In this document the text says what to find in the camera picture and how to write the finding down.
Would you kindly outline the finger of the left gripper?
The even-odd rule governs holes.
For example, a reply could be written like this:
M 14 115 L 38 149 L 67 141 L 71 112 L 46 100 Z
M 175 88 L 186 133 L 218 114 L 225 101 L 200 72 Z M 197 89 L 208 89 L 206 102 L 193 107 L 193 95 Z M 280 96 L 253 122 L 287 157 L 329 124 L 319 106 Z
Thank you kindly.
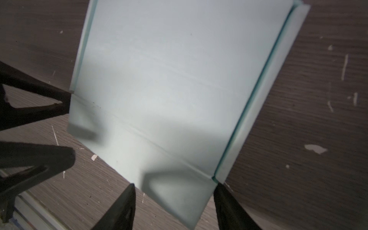
M 4 85 L 52 98 L 60 103 L 14 108 L 5 100 Z M 1 131 L 68 114 L 70 104 L 71 93 L 37 80 L 1 62 Z
M 2 141 L 1 169 L 26 169 L 1 177 L 1 220 L 13 217 L 17 195 L 71 168 L 75 160 L 71 147 Z

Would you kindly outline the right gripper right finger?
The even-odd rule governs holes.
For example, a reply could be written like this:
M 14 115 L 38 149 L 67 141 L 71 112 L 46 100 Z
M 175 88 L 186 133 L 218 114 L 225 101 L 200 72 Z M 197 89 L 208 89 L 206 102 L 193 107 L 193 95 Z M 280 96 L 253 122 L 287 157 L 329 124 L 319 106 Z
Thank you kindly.
M 217 185 L 214 202 L 220 230 L 261 230 L 223 184 Z

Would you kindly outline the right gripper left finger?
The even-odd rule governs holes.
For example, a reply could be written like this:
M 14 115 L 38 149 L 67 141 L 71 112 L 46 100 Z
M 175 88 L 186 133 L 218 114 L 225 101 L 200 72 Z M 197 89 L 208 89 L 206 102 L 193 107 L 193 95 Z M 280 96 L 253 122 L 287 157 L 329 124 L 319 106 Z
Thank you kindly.
M 136 189 L 130 184 L 92 230 L 132 230 L 136 210 Z

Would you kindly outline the light blue paper box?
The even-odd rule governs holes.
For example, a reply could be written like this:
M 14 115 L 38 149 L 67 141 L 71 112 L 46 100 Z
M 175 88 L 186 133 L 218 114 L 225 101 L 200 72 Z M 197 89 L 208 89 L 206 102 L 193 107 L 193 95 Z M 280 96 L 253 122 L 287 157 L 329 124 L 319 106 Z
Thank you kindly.
M 309 10 L 302 1 L 91 1 L 68 132 L 195 228 Z

